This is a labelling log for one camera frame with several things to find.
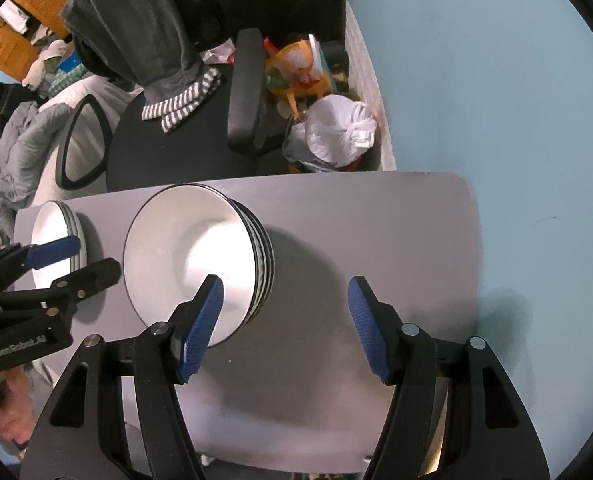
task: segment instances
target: hand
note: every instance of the hand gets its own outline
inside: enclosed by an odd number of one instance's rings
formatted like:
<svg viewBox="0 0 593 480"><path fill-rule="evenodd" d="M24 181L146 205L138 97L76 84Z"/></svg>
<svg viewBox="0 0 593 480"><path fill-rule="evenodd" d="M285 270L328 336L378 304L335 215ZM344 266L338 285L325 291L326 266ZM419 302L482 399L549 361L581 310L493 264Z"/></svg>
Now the hand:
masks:
<svg viewBox="0 0 593 480"><path fill-rule="evenodd" d="M0 405L0 435L6 440L23 444L30 439L34 430L32 418L32 399L30 399L30 381L22 368L13 368L4 372L5 390Z"/></svg>

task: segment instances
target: metal bolt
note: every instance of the metal bolt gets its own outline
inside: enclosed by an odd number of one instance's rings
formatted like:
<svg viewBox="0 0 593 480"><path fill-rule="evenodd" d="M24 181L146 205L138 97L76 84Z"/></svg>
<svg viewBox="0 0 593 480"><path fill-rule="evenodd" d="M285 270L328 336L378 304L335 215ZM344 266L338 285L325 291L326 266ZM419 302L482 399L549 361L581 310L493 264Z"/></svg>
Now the metal bolt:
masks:
<svg viewBox="0 0 593 480"><path fill-rule="evenodd" d="M161 334L165 334L169 329L170 329L170 325L168 325L164 321L159 321L158 323L155 323L154 325L152 325L152 328L150 330L152 331L152 333L154 335L161 335Z"/></svg>
<svg viewBox="0 0 593 480"><path fill-rule="evenodd" d="M92 334L87 336L83 340L83 346L87 346L87 348L92 348L93 346L97 346L100 343L100 335L99 334Z"/></svg>
<svg viewBox="0 0 593 480"><path fill-rule="evenodd" d="M414 323L406 323L401 327L401 331L405 335L419 335L419 327Z"/></svg>
<svg viewBox="0 0 593 480"><path fill-rule="evenodd" d="M470 339L470 345L477 350L483 350L485 348L485 341L480 337L473 337Z"/></svg>

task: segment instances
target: striped fabric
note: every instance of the striped fabric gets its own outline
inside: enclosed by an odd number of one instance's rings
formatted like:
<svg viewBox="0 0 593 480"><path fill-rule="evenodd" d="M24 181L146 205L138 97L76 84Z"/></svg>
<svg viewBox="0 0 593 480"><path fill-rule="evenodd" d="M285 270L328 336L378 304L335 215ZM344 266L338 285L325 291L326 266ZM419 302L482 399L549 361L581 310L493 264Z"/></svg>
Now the striped fabric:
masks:
<svg viewBox="0 0 593 480"><path fill-rule="evenodd" d="M146 105L141 118L144 121L161 118L161 127L168 134L220 85L221 72L211 67L205 71L202 78L197 79L181 94L153 105Z"/></svg>

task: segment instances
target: table top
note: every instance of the table top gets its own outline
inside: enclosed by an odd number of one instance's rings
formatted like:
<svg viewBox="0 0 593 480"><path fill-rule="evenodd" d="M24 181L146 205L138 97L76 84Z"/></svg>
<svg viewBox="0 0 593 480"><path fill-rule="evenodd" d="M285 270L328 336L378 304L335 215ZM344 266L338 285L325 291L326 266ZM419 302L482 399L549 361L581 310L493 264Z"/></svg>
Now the table top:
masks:
<svg viewBox="0 0 593 480"><path fill-rule="evenodd" d="M371 374L347 308L362 274L404 322L463 341L475 325L479 233L475 200L446 173L347 173L205 182L253 211L269 232L276 276L259 316L209 349L177 388L195 448L222 460L287 471L351 472L372 454L393 389ZM129 226L161 187L68 201L91 262L122 262ZM28 244L38 208L22 210ZM33 288L27 274L18 288ZM91 333L106 340L145 328L121 281L80 304L74 345L45 361L61 373ZM124 380L126 421L138 425Z"/></svg>

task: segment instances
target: gray blanket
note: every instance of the gray blanket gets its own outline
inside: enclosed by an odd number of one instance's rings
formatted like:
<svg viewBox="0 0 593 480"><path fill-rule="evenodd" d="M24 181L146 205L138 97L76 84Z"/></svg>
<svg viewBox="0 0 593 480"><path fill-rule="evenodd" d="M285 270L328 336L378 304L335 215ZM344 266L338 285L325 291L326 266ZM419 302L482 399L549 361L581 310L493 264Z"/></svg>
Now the gray blanket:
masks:
<svg viewBox="0 0 593 480"><path fill-rule="evenodd" d="M0 139L0 230L10 239L16 212L32 200L48 148L71 111L57 104L39 112L36 103L22 103L5 125Z"/></svg>

